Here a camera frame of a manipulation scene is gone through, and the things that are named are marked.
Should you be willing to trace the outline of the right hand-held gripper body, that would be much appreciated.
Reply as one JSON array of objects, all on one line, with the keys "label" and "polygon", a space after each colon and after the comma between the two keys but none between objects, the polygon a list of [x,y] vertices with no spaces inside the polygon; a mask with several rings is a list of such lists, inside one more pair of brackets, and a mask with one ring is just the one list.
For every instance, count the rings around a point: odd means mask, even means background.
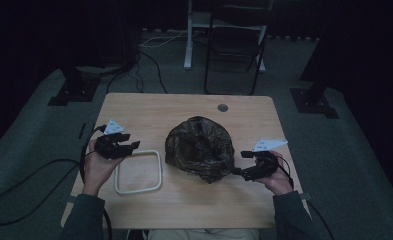
[{"label": "right hand-held gripper body", "polygon": [[278,169],[286,175],[289,173],[278,163],[278,157],[272,153],[272,149],[287,144],[286,140],[259,139],[249,157],[256,160],[256,165],[248,170],[248,180],[257,180],[272,176]]}]

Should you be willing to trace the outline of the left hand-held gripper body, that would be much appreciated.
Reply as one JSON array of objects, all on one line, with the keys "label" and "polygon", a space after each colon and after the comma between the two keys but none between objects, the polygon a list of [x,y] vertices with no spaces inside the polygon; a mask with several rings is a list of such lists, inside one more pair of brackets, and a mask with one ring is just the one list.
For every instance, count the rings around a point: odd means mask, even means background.
[{"label": "left hand-held gripper body", "polygon": [[110,119],[102,130],[103,135],[96,139],[94,150],[106,159],[122,158],[119,156],[121,142],[114,143],[111,136],[115,133],[125,132],[125,128],[118,124],[114,119]]}]

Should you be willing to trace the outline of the black plastic garbage bag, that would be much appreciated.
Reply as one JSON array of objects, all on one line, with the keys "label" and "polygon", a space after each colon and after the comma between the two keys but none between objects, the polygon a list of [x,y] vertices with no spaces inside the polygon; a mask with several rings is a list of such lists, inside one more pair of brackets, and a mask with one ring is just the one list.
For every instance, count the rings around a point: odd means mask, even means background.
[{"label": "black plastic garbage bag", "polygon": [[211,184],[234,169],[235,150],[228,131],[195,116],[173,128],[165,140],[165,162]]}]

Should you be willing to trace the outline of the person's right hand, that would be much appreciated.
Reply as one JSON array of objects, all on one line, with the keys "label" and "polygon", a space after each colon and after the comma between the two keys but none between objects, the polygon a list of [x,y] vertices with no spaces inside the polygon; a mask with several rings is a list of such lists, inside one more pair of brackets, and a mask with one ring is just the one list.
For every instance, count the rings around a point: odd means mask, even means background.
[{"label": "person's right hand", "polygon": [[277,157],[279,164],[277,171],[270,177],[257,179],[257,182],[263,184],[276,196],[291,193],[294,188],[291,186],[289,176],[284,171],[283,156],[276,151],[273,151],[273,154]]}]

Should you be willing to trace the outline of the person's left hand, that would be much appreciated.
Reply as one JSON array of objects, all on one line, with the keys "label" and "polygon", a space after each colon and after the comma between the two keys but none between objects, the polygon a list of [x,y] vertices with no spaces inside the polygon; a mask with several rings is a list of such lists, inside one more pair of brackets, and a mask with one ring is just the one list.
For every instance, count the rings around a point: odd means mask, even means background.
[{"label": "person's left hand", "polygon": [[84,187],[82,193],[91,196],[98,196],[101,187],[123,161],[123,158],[111,160],[103,158],[95,151],[95,143],[95,140],[89,142],[89,153],[84,159]]}]

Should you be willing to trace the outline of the black metal stand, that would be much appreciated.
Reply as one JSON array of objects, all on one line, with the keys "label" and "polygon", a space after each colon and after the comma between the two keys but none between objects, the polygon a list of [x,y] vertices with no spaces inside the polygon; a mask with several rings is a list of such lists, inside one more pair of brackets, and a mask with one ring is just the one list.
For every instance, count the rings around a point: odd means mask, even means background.
[{"label": "black metal stand", "polygon": [[340,4],[340,0],[333,6],[332,12],[326,20],[326,27],[320,35],[317,43],[301,77],[301,81],[311,81],[308,89],[291,88],[293,101],[299,113],[322,114],[328,119],[338,119],[337,111],[329,104],[324,93],[332,80],[333,57],[328,54],[330,38],[327,30],[333,20],[334,13]]},{"label": "black metal stand", "polygon": [[91,102],[96,93],[100,78],[79,71],[76,67],[64,67],[61,73],[65,81],[57,93],[52,97],[49,106],[66,106],[70,102]]}]

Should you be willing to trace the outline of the black folding chair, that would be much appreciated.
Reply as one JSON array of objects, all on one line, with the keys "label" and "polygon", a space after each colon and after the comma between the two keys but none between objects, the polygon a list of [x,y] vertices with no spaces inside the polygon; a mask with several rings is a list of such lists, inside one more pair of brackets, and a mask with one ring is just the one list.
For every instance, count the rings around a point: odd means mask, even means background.
[{"label": "black folding chair", "polygon": [[217,0],[209,18],[204,70],[206,94],[252,95],[275,20],[269,0]]}]

